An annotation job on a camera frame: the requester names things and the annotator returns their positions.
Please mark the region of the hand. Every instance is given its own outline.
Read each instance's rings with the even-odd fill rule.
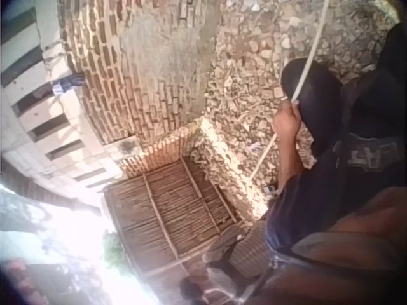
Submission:
[[[301,127],[298,102],[283,101],[281,109],[274,116],[272,127],[280,142],[294,143]]]

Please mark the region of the bamboo gate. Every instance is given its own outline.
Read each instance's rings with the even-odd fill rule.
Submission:
[[[111,184],[104,195],[142,281],[163,304],[189,304],[179,294],[179,281],[206,273],[203,252],[238,221],[220,189],[197,164],[180,159]]]

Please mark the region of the green foliage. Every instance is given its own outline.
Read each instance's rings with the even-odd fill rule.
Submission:
[[[108,268],[117,269],[123,275],[132,273],[128,265],[126,252],[116,232],[105,232],[103,235],[103,259]]]

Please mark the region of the plaid shirt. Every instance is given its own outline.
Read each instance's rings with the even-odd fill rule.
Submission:
[[[247,234],[237,224],[229,227],[203,254],[203,261],[208,263],[220,260],[227,249],[240,238],[243,240],[233,249],[230,263],[246,278],[260,275],[266,270],[272,257],[265,242],[265,222],[263,220],[258,220]],[[233,279],[215,268],[208,268],[208,275],[213,284],[225,294],[230,297],[235,296],[237,285]]]

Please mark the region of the white rope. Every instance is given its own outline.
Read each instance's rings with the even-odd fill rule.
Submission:
[[[319,39],[321,38],[321,34],[322,34],[322,30],[324,28],[324,24],[325,24],[325,18],[326,18],[326,12],[328,10],[328,5],[329,5],[329,0],[325,0],[324,2],[324,6],[322,8],[322,14],[321,14],[321,18],[319,19],[319,25],[318,25],[318,29],[317,29],[317,33],[315,35],[314,38],[314,42],[312,43],[312,47],[311,47],[311,52],[308,56],[307,62],[305,63],[304,66],[304,70],[301,74],[300,80],[298,81],[298,85],[297,88],[294,91],[293,97],[291,100],[296,100],[298,98],[298,95],[300,94],[301,89],[303,88],[304,82],[305,82],[305,78],[308,75],[308,72],[310,70],[312,61],[314,60],[315,57],[315,52],[317,51],[317,47],[318,47],[318,43],[319,43]],[[263,161],[265,160],[268,152],[270,151],[270,149],[272,148],[275,140],[277,139],[277,134],[274,133],[270,143],[268,143],[265,151],[263,152],[263,154],[261,155],[256,167],[254,168],[254,171],[252,172],[251,176],[250,176],[250,180],[253,179],[253,177],[257,174],[261,164],[263,163]]]

